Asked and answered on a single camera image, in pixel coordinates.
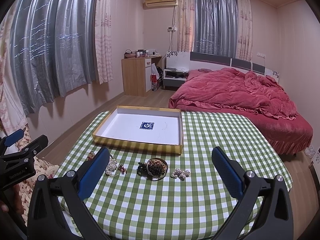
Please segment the floral cushion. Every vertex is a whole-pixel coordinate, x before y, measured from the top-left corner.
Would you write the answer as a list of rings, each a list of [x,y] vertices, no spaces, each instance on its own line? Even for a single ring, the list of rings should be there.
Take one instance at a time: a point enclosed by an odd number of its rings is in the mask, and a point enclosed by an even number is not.
[[[29,126],[25,125],[22,129],[24,131],[24,136],[21,140],[15,143],[15,147],[19,151],[21,151],[22,148],[24,148],[31,142]],[[39,175],[44,174],[48,178],[53,178],[59,169],[58,165],[53,165],[44,159],[39,159],[38,157],[34,157],[34,166],[35,166],[36,174],[33,177],[19,183],[19,186],[20,186],[19,195],[22,199],[22,207],[24,209],[22,218],[25,221],[25,224],[27,224],[27,221],[28,221],[29,205],[30,205],[30,201],[31,201],[31,197],[32,197],[32,193],[33,193],[33,189],[34,189],[37,177]]]

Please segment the small red brown earring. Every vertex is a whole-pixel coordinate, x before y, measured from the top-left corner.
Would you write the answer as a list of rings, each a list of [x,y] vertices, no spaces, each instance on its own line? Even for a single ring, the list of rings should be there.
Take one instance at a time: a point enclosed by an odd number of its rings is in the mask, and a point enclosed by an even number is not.
[[[121,172],[121,174],[127,173],[127,169],[122,164],[118,166],[118,170]]]

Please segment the green white checkered tablecloth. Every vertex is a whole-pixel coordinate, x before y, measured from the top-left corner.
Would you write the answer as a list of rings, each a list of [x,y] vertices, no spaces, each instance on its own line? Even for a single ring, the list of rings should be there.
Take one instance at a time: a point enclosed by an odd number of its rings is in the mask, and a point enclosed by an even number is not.
[[[99,151],[92,134],[108,113],[91,122],[61,164],[57,176],[77,170]],[[155,154],[110,148],[126,174],[103,175],[85,204],[99,226],[117,239],[204,239],[212,237],[236,205],[211,159],[219,146],[230,159],[258,176],[283,176],[287,168],[260,131],[244,116],[230,113],[183,112],[183,152],[164,154],[168,174],[152,181],[137,174],[139,163]],[[171,178],[176,168],[190,171],[185,180]]]

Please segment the white pearl cluster right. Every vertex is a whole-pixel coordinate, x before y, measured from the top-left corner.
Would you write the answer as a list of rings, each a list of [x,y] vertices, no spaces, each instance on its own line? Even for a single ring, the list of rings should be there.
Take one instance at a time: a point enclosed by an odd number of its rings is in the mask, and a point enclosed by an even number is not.
[[[185,180],[190,176],[190,171],[188,170],[181,170],[180,168],[176,168],[174,172],[171,174],[171,178],[177,179],[179,178],[180,180]]]

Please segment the gold white cardboard tray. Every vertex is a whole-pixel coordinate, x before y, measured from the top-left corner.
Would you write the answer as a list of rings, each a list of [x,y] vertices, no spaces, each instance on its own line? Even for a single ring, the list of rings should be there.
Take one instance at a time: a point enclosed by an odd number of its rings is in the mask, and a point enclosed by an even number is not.
[[[95,143],[148,154],[181,155],[183,122],[179,109],[117,106],[92,134]]]

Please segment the red quilted bed cover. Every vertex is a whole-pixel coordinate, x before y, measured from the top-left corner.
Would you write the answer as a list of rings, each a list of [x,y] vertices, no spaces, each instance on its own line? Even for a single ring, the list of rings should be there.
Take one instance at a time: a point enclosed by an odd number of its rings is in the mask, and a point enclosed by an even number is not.
[[[191,70],[169,99],[182,111],[231,113],[248,118],[278,154],[296,154],[311,145],[313,129],[284,88],[267,75],[234,68]]]

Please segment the grey left window curtain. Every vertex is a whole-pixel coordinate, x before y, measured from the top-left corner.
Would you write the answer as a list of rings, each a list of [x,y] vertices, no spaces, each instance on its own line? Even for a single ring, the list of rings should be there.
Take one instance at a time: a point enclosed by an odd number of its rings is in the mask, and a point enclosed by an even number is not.
[[[17,1],[10,65],[25,114],[96,80],[95,1]]]

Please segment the grey window curtain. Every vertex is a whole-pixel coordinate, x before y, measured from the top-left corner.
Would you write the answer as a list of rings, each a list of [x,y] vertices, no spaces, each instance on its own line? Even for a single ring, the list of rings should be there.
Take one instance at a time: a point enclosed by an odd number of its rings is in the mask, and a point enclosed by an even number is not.
[[[237,0],[195,0],[195,52],[235,57],[237,38]]]
[[[25,114],[96,80],[95,1],[17,1],[10,65]]]

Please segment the floral pink curtain panel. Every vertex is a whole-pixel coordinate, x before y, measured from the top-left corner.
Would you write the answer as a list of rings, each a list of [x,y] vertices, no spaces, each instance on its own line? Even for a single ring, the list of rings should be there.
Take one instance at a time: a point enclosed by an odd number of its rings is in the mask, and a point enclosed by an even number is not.
[[[111,0],[96,0],[94,41],[99,84],[113,79],[111,40]]]

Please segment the wooden dresser cabinet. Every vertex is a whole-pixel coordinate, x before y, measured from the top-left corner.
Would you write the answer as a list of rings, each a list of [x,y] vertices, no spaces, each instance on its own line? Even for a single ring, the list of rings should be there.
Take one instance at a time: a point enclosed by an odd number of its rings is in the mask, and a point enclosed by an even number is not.
[[[124,93],[145,97],[151,91],[151,65],[161,67],[161,55],[121,60]]]

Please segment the red white shopping bag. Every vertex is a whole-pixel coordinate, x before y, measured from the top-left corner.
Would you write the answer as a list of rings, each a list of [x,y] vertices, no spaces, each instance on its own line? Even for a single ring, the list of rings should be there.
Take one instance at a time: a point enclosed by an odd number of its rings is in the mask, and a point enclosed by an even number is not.
[[[159,80],[160,80],[160,75],[157,70],[156,65],[153,63],[151,65],[151,90],[152,91],[157,91],[159,89]]]

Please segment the white bedside table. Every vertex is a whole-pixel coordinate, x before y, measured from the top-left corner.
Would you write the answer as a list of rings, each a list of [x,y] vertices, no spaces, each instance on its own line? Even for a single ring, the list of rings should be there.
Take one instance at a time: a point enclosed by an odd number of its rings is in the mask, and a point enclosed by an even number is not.
[[[189,76],[188,72],[182,72],[175,69],[165,68],[163,70],[163,88],[178,89],[183,85]]]

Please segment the white grey bed headboard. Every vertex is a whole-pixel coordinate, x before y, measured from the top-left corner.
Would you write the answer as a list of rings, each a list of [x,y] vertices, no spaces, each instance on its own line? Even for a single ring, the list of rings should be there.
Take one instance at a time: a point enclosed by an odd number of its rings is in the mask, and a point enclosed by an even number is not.
[[[167,68],[178,70],[180,72],[186,73],[190,72],[191,70],[199,69],[215,71],[226,67],[232,67],[243,73],[253,71],[257,75],[267,75],[279,82],[279,73],[275,70],[271,70],[265,66],[240,59],[181,51],[168,51],[165,58],[167,60]]]

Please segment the grey right window curtain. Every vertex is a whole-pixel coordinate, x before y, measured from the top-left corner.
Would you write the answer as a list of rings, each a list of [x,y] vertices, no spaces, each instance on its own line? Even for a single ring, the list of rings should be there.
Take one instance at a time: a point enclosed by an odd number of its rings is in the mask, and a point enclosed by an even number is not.
[[[195,0],[195,52],[235,57],[237,38],[237,0]]]

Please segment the wall air conditioner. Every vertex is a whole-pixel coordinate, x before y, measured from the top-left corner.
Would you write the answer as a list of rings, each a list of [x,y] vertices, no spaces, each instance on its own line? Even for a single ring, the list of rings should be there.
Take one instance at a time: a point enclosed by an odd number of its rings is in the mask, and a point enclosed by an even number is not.
[[[147,8],[175,7],[178,0],[145,0],[144,4]]]

